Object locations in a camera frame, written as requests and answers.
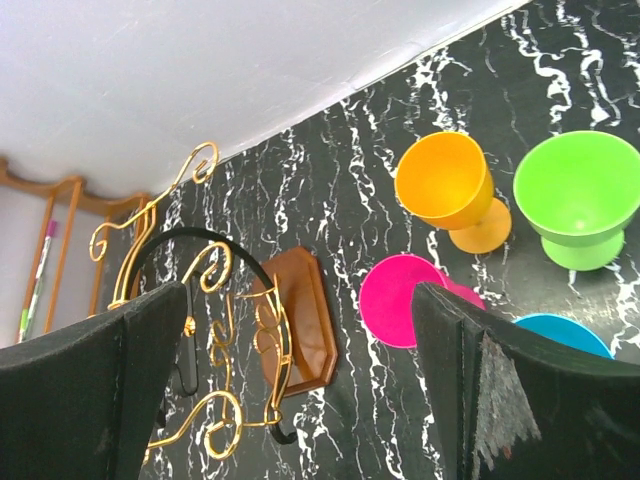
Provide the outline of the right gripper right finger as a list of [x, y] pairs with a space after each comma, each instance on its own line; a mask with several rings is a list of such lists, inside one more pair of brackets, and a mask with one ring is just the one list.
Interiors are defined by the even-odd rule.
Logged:
[[411, 312], [447, 479], [635, 479], [639, 368], [544, 338], [444, 287]]

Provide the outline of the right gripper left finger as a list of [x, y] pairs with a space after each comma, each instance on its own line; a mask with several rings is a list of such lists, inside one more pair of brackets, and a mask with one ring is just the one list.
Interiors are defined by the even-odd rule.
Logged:
[[2, 349], [2, 478], [137, 478], [186, 315], [170, 282]]

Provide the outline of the blue wine glass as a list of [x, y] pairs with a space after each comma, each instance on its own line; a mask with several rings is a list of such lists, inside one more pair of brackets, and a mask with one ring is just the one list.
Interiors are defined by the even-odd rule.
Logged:
[[571, 348], [614, 359], [609, 347], [598, 335], [570, 318], [550, 313], [534, 313], [517, 318], [513, 323]]

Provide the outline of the pink wine glass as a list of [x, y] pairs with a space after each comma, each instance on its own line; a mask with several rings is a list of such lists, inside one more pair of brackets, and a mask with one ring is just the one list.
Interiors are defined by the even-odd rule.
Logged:
[[362, 321], [377, 340], [401, 349], [417, 345], [411, 300], [419, 283], [440, 285], [476, 307], [486, 309], [471, 288], [455, 283], [426, 259], [409, 253], [395, 254], [372, 267], [359, 292]]

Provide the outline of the green wine glass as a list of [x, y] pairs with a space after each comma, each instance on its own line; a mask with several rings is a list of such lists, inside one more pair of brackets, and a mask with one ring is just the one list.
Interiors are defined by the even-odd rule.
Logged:
[[596, 270], [620, 254], [639, 209], [639, 151], [605, 132], [563, 133], [524, 156], [513, 193], [549, 259]]

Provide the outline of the orange wine glass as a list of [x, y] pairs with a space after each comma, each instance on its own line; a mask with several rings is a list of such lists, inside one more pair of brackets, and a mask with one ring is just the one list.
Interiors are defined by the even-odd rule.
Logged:
[[467, 134], [432, 133], [412, 144], [400, 159], [394, 189], [408, 212], [446, 230], [463, 252], [490, 253], [511, 233], [510, 210], [495, 196], [484, 152]]

